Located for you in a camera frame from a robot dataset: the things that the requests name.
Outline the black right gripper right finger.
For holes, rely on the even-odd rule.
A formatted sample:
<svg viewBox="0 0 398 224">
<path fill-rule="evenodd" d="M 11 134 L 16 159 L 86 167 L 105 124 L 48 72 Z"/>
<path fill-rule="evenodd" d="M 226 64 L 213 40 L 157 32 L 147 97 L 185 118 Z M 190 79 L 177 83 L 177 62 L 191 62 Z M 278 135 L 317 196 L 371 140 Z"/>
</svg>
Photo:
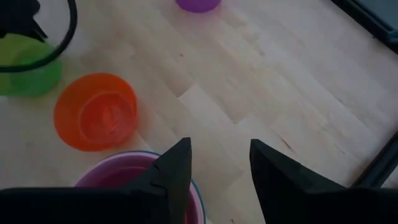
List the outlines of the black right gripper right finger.
<svg viewBox="0 0 398 224">
<path fill-rule="evenodd" d="M 344 186 L 259 139 L 251 140 L 249 160 L 266 224 L 351 224 L 350 211 L 322 195 Z"/>
</svg>

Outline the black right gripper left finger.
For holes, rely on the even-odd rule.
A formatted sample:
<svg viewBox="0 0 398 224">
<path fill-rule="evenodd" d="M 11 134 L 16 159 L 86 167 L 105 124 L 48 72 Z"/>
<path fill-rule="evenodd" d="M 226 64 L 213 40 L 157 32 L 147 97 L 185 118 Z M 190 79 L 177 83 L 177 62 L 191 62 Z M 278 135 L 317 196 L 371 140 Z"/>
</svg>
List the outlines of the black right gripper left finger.
<svg viewBox="0 0 398 224">
<path fill-rule="evenodd" d="M 141 224 L 185 224 L 192 179 L 192 145 L 182 138 L 142 174 L 121 187 L 139 207 Z"/>
</svg>

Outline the pink plastic bowl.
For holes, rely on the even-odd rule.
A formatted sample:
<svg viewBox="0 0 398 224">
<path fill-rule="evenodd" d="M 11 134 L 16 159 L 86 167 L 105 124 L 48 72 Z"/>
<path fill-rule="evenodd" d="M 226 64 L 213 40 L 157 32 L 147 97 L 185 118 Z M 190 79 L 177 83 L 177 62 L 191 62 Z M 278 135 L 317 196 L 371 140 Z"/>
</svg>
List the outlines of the pink plastic bowl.
<svg viewBox="0 0 398 224">
<path fill-rule="evenodd" d="M 99 161 L 76 182 L 77 187 L 119 187 L 143 173 L 153 162 L 144 157 L 127 156 Z"/>
</svg>

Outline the green plastic bowl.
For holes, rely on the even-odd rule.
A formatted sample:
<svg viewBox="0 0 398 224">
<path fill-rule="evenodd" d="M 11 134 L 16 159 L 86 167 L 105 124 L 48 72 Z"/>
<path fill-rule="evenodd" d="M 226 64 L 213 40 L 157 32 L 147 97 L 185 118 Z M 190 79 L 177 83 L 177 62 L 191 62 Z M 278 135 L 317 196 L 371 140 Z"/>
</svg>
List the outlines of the green plastic bowl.
<svg viewBox="0 0 398 224">
<path fill-rule="evenodd" d="M 46 57 L 53 47 L 30 37 L 7 34 L 0 38 L 0 66 L 30 64 Z M 1 73 L 0 96 L 40 96 L 52 90 L 62 79 L 62 62 L 27 72 Z"/>
</svg>

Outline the orange plastic bowl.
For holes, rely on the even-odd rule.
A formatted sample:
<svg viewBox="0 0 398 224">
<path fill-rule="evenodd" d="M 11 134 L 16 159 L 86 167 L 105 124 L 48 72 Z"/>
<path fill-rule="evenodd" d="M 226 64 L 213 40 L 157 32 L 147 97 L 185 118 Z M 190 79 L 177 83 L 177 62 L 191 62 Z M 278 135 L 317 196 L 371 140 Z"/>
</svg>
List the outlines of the orange plastic bowl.
<svg viewBox="0 0 398 224">
<path fill-rule="evenodd" d="M 71 147 L 89 152 L 109 149 L 134 134 L 137 98 L 130 84 L 117 75 L 84 75 L 58 97 L 53 124 L 59 137 Z"/>
</svg>

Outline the purple plastic bowl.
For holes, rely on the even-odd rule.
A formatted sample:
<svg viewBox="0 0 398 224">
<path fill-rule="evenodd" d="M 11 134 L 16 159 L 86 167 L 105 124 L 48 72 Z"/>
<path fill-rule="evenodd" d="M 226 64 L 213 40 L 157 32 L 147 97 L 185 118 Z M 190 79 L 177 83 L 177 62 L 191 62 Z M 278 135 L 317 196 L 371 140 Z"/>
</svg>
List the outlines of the purple plastic bowl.
<svg viewBox="0 0 398 224">
<path fill-rule="evenodd" d="M 222 0 L 175 0 L 177 5 L 188 11 L 204 13 L 216 8 Z"/>
</svg>

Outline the black aluminium rig frame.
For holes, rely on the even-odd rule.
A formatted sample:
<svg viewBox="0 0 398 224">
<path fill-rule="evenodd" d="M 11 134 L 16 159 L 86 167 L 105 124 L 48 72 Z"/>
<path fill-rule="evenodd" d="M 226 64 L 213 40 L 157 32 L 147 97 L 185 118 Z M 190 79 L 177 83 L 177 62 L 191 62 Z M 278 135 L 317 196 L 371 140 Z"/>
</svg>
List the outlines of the black aluminium rig frame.
<svg viewBox="0 0 398 224">
<path fill-rule="evenodd" d="M 376 0 L 377 3 L 382 4 L 378 10 L 374 10 L 371 4 L 366 4 L 362 0 L 330 1 L 398 55 L 398 25 L 394 26 L 390 20 L 378 15 L 394 8 L 398 9 L 398 0 Z M 380 188 L 396 167 L 398 167 L 398 130 L 352 186 Z"/>
</svg>

